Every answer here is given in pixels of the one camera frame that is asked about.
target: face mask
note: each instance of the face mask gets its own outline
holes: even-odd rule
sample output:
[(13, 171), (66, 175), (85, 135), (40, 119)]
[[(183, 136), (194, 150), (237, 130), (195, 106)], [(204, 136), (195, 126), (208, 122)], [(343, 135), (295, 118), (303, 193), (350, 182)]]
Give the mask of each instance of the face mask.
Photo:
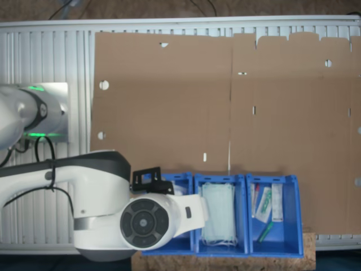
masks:
[(202, 197), (208, 207), (209, 218), (202, 228), (203, 244), (208, 246), (237, 245), (234, 196), (231, 183), (205, 183), (201, 188)]

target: brown cardboard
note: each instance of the brown cardboard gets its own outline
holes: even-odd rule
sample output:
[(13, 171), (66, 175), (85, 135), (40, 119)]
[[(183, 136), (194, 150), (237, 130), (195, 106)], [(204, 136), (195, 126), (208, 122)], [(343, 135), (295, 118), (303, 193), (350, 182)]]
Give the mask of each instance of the brown cardboard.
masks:
[(230, 149), (232, 174), (297, 175), (316, 233), (361, 233), (360, 37), (255, 40), (97, 33), (91, 149), (214, 174)]
[(95, 56), (92, 150), (116, 149), (132, 170), (227, 173), (230, 39), (97, 33)]
[(252, 34), (234, 43), (231, 172), (295, 174), (304, 224), (322, 234), (360, 233), (360, 88), (349, 41), (297, 33), (289, 41), (262, 37), (257, 49)]

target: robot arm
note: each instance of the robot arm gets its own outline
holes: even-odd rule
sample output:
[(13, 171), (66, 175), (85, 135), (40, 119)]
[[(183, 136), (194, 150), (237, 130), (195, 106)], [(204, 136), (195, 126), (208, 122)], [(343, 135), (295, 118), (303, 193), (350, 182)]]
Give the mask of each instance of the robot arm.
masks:
[[(55, 183), (74, 186), (74, 246), (90, 260), (113, 261), (159, 248), (205, 225), (198, 195), (145, 194), (130, 200), (130, 164), (115, 151), (56, 161)], [(51, 183), (49, 161), (0, 169), (0, 204)]]
[(43, 88), (0, 86), (0, 150), (13, 146), (24, 132), (52, 133), (62, 115), (59, 101)]

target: green tube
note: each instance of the green tube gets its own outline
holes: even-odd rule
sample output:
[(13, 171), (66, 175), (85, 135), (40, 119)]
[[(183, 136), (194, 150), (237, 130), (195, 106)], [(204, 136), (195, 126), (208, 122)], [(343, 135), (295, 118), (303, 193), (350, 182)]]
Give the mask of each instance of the green tube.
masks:
[(265, 239), (265, 237), (267, 236), (267, 234), (270, 232), (270, 230), (273, 227), (273, 221), (271, 221), (268, 225), (267, 228), (263, 231), (263, 233), (261, 234), (261, 236), (259, 236), (258, 238), (258, 243), (262, 243), (262, 241)]

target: blue plastic bin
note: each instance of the blue plastic bin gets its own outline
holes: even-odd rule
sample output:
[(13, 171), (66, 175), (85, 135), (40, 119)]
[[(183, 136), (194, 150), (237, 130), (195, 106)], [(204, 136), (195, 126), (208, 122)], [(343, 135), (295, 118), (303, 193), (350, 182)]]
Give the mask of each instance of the blue plastic bin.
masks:
[[(252, 218), (251, 183), (254, 183), (255, 185), (257, 183), (259, 184), (256, 210), (261, 201), (263, 189), (265, 187), (271, 187), (272, 183), (283, 184), (283, 222), (274, 222), (273, 227), (261, 243), (257, 240), (268, 223), (272, 221), (272, 212), (266, 224), (256, 218)], [(248, 194), (250, 255), (255, 257), (303, 257), (301, 202), (297, 177), (294, 175), (263, 177), (247, 174), (246, 184)]]
[[(179, 174), (162, 174), (166, 181), (174, 181), (178, 186), (187, 189), (187, 195), (193, 194), (193, 176), (191, 172)], [(194, 254), (194, 230), (183, 233), (166, 245), (156, 250), (147, 250), (143, 255), (193, 255)]]
[(196, 255), (199, 257), (247, 257), (248, 256), (248, 233), (247, 233), (247, 207), (246, 189), (243, 175), (237, 176), (205, 176), (195, 175), (195, 194), (199, 188), (207, 182), (234, 183), (235, 185), (235, 222), (237, 234), (237, 246), (207, 246), (202, 242), (202, 230), (195, 230)]

